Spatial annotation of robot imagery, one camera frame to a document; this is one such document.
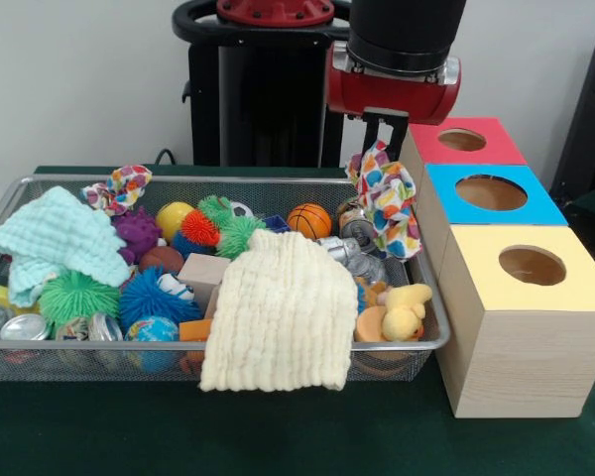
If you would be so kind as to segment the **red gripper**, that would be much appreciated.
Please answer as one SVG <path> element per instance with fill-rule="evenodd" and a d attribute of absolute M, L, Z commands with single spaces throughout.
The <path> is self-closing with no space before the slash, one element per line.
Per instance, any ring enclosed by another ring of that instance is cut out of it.
<path fill-rule="evenodd" d="M 461 62 L 449 57 L 438 71 L 417 76 L 392 75 L 353 59 L 344 42 L 335 42 L 327 54 L 326 103 L 330 110 L 361 116 L 368 110 L 391 110 L 408 117 L 388 117 L 393 128 L 386 153 L 399 160 L 409 121 L 439 124 L 452 110 L 460 89 Z M 366 124 L 362 154 L 378 140 L 380 117 L 363 116 Z"/>

